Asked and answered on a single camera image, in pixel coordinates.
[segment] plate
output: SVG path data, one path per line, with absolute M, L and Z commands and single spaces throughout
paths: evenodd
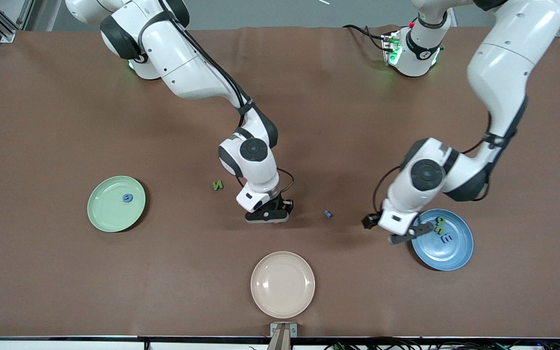
M 128 176 L 114 176 L 92 191 L 87 217 L 101 231 L 119 232 L 135 224 L 144 206 L 146 193 L 140 182 Z
M 299 255 L 275 252 L 262 258 L 254 268 L 250 290 L 256 306 L 275 318 L 302 313 L 313 300 L 313 269 Z
M 434 224 L 434 232 L 412 240 L 418 257 L 441 271 L 453 271 L 464 266 L 473 256 L 474 241 L 471 229 L 453 212 L 431 209 L 420 215 L 420 222 Z

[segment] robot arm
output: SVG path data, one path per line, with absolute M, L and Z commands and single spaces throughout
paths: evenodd
M 293 203 L 280 196 L 271 151 L 278 142 L 276 127 L 185 31 L 187 22 L 181 0 L 131 0 L 102 20 L 101 32 L 107 47 L 133 61 L 140 77 L 160 77 L 175 95 L 190 100 L 224 97 L 237 109 L 244 124 L 218 148 L 224 168 L 246 179 L 236 200 L 248 222 L 287 221 Z
M 560 0 L 508 0 L 495 8 L 496 24 L 468 66 L 468 80 L 487 107 L 491 123 L 475 157 L 442 142 L 417 141 L 391 184 L 383 211 L 365 218 L 393 233 L 391 243 L 431 231 L 414 225 L 416 216 L 439 192 L 454 201 L 473 201 L 489 185 L 502 151 L 515 136 L 526 108 L 526 81 L 560 26 Z

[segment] brown tabletop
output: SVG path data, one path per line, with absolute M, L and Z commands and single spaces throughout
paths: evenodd
M 216 156 L 238 122 L 227 101 L 137 78 L 99 33 L 17 33 L 0 49 L 0 336 L 267 334 L 250 275 L 289 250 L 317 283 L 292 319 L 302 336 L 560 337 L 560 38 L 530 77 L 487 199 L 429 206 L 473 230 L 464 268 L 430 270 L 360 224 L 414 141 L 465 149 L 481 137 L 487 112 L 466 65 L 486 33 L 451 29 L 433 70 L 406 78 L 347 29 L 196 32 L 280 130 L 278 166 L 296 177 L 280 225 L 246 224 L 236 204 Z M 113 175 L 149 199 L 116 234 L 86 213 Z

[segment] gray floor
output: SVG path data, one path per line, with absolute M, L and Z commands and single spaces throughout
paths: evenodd
M 341 27 L 405 25 L 416 16 L 408 0 L 188 0 L 189 29 L 236 29 L 240 27 Z M 78 22 L 64 0 L 45 0 L 37 16 L 38 30 L 97 31 Z M 455 9 L 460 27 L 492 26 L 494 19 L 476 6 Z

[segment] blue plate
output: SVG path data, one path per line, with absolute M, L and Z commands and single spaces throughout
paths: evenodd
M 462 218 L 444 209 L 431 209 L 420 215 L 420 222 L 434 224 L 434 232 L 412 240 L 420 259 L 440 271 L 464 266 L 473 256 L 473 233 Z

